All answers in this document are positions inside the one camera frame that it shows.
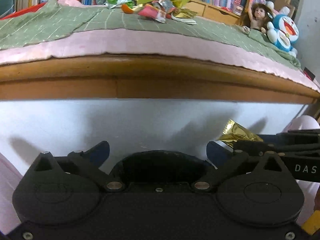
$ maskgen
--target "wooden board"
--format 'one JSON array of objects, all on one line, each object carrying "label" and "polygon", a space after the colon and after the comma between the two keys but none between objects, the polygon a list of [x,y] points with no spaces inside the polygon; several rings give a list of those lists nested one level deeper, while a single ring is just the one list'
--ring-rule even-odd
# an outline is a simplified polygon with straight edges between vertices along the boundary
[{"label": "wooden board", "polygon": [[189,98],[311,104],[303,85],[241,67],[183,57],[101,55],[0,67],[0,100]]}]

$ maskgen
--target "blue and white stuffed toy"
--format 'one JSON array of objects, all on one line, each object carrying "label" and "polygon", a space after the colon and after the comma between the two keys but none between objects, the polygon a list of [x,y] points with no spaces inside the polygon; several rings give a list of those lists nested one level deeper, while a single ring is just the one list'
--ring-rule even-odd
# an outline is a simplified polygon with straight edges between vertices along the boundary
[{"label": "blue and white stuffed toy", "polygon": [[297,57],[298,51],[291,44],[298,40],[299,31],[293,20],[288,17],[289,12],[289,8],[284,7],[278,15],[274,16],[272,22],[268,22],[267,36],[277,48]]}]

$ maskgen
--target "green blanket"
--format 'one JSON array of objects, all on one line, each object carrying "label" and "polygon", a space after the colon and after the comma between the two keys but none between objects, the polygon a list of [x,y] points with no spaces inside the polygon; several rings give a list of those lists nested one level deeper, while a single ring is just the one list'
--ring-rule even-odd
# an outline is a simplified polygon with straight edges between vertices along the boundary
[{"label": "green blanket", "polygon": [[258,53],[290,68],[300,68],[297,59],[278,50],[258,31],[251,31],[248,37],[239,31],[237,26],[201,18],[197,18],[196,21],[197,25],[187,25],[173,20],[167,20],[167,23],[162,24],[136,14],[124,14],[121,9],[69,7],[58,4],[57,0],[49,0],[35,13],[0,21],[0,49],[54,41],[74,32],[124,28],[177,33],[217,41]]}]

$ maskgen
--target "gold packaging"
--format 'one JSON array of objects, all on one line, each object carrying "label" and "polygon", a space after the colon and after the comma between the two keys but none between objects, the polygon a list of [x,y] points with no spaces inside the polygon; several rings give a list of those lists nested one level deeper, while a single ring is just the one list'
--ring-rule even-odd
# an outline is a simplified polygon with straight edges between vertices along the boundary
[{"label": "gold packaging", "polygon": [[248,129],[244,128],[233,120],[228,121],[222,133],[223,135],[221,135],[218,140],[224,142],[232,148],[233,142],[240,140],[263,142],[258,135],[250,132]]}]

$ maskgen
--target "brown hair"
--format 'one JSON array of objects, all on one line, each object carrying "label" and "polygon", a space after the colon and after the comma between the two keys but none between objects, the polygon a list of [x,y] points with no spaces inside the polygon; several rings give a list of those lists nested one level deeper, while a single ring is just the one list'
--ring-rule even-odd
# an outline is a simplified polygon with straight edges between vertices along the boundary
[{"label": "brown hair", "polygon": [[[263,19],[262,27],[264,27],[267,30],[267,23],[272,21],[272,18],[269,17],[268,13],[270,15],[272,15],[272,11],[271,11],[270,8],[268,8],[263,3],[254,3],[252,5],[252,15],[253,15],[253,17],[254,17],[254,12],[256,11],[257,8],[262,8],[265,11],[266,16]],[[250,22],[249,14],[245,9],[242,11],[242,14],[241,14],[240,18],[237,20],[236,24],[240,25],[240,26],[247,26],[247,27],[250,28],[251,22]]]}]

